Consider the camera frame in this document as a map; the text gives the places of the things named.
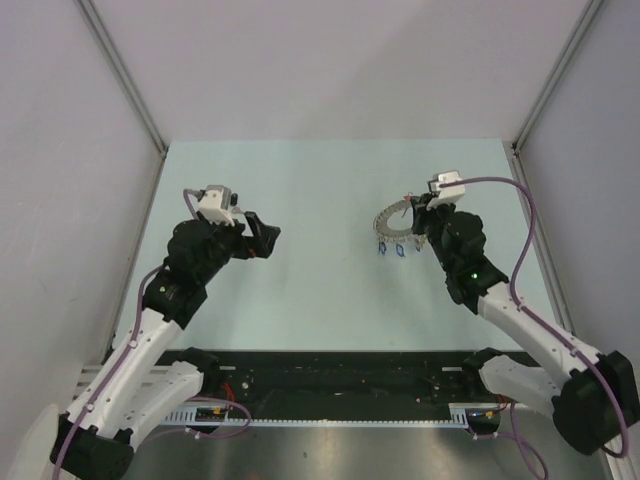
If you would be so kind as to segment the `silver disc keyring with keys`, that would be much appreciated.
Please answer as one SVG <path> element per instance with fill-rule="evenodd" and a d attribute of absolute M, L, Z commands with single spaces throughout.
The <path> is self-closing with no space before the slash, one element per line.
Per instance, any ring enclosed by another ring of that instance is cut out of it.
<path fill-rule="evenodd" d="M 380 256 L 395 254 L 399 258 L 406 258 L 409 252 L 421 252 L 424 249 L 425 236 L 412 233 L 411 212 L 410 203 L 403 197 L 376 214 L 372 228 Z"/>

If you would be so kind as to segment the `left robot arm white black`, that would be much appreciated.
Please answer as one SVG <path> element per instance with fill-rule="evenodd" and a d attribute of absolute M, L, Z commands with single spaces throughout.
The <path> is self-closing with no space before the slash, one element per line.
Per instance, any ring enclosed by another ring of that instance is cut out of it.
<path fill-rule="evenodd" d="M 60 414 L 52 476 L 120 479 L 148 435 L 178 406 L 221 387 L 215 359 L 191 349 L 151 387 L 142 382 L 207 298 L 206 286 L 230 260 L 266 259 L 280 228 L 247 211 L 244 221 L 203 214 L 173 229 L 163 263 L 143 277 L 129 333 L 89 386 Z"/>

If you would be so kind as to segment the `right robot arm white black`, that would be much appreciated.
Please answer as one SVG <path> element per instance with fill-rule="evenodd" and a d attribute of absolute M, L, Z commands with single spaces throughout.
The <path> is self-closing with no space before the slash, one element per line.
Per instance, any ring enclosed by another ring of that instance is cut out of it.
<path fill-rule="evenodd" d="M 473 401 L 503 394 L 552 420 L 577 452 L 591 455 L 639 421 L 639 395 L 631 362 L 604 354 L 556 324 L 536 320 L 512 283 L 484 253 L 479 216 L 459 211 L 433 194 L 412 196 L 412 231 L 425 236 L 445 273 L 452 300 L 514 340 L 534 361 L 528 367 L 486 348 L 461 376 Z"/>

